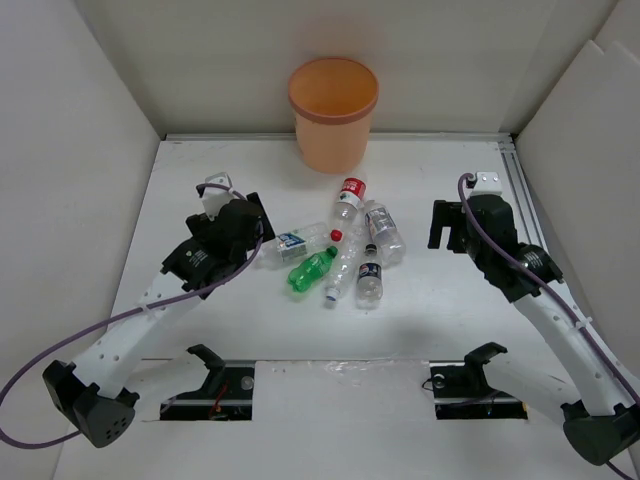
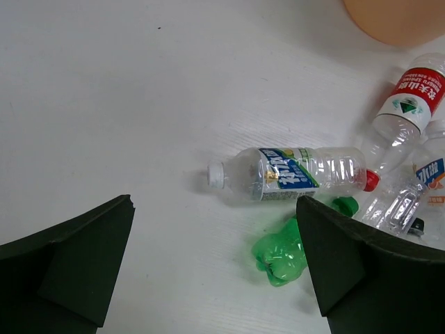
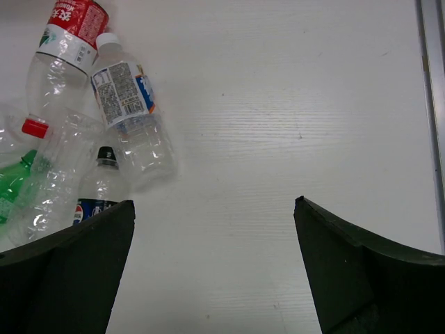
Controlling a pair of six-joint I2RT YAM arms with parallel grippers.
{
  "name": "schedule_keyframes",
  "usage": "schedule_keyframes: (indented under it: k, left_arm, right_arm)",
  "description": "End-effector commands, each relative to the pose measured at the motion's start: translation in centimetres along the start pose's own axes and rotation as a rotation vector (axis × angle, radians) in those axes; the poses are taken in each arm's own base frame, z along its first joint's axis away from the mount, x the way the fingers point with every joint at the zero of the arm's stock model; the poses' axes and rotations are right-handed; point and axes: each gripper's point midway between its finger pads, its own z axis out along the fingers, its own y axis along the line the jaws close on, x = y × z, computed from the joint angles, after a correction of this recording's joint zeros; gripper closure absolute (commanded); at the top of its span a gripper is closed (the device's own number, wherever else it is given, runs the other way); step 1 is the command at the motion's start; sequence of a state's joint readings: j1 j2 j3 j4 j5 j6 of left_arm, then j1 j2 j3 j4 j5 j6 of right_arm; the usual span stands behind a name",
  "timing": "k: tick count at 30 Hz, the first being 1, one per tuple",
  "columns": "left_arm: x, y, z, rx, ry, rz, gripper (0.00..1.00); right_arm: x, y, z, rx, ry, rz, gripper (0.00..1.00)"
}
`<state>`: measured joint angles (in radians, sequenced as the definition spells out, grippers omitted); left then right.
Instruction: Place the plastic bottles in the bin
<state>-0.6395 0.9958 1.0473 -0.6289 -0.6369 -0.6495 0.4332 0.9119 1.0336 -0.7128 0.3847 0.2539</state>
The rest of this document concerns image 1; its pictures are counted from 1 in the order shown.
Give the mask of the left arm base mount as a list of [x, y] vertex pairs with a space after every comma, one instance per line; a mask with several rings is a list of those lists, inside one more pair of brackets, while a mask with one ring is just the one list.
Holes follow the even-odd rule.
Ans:
[[161, 421], [250, 421], [255, 385], [254, 361], [226, 362], [208, 347], [199, 344], [187, 349], [207, 369], [196, 382], [198, 388], [164, 401]]

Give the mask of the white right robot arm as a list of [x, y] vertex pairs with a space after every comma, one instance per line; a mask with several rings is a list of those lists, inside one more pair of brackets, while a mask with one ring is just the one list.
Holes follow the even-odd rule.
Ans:
[[540, 246], [519, 241], [511, 206], [495, 194], [433, 205], [428, 246], [468, 255], [484, 279], [528, 319], [571, 381], [520, 366], [506, 347], [488, 342], [459, 364], [434, 363], [433, 393], [463, 417], [484, 399], [509, 395], [557, 422], [592, 465], [609, 465], [639, 440], [639, 381], [616, 359], [571, 297], [563, 274]]

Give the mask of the pepsi label clear bottle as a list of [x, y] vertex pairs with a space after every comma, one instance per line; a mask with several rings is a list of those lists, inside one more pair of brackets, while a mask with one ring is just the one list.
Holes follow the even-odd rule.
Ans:
[[356, 301], [359, 308], [376, 308], [383, 296], [382, 265], [377, 246], [365, 246], [356, 282]]

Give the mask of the white label clear bottle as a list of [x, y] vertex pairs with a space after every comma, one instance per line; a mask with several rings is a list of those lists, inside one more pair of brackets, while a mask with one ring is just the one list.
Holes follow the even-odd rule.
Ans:
[[389, 265], [400, 263], [406, 254], [406, 244], [388, 208], [375, 200], [366, 201], [364, 222], [382, 260]]

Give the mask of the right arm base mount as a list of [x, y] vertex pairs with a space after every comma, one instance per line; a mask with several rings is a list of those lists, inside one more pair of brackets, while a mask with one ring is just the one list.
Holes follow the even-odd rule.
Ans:
[[433, 394], [437, 420], [527, 420], [525, 405], [518, 399], [492, 388], [484, 366], [508, 350], [486, 343], [467, 353], [462, 360], [431, 361], [423, 390]]

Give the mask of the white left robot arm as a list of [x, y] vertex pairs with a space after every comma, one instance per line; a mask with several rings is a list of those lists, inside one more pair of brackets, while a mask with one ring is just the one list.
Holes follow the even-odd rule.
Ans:
[[257, 193], [233, 193], [219, 212], [186, 220], [190, 238], [163, 261], [131, 312], [72, 361], [52, 361], [43, 380], [56, 409], [94, 447], [113, 443], [132, 423], [140, 395], [126, 384], [165, 331], [238, 276], [274, 237]]

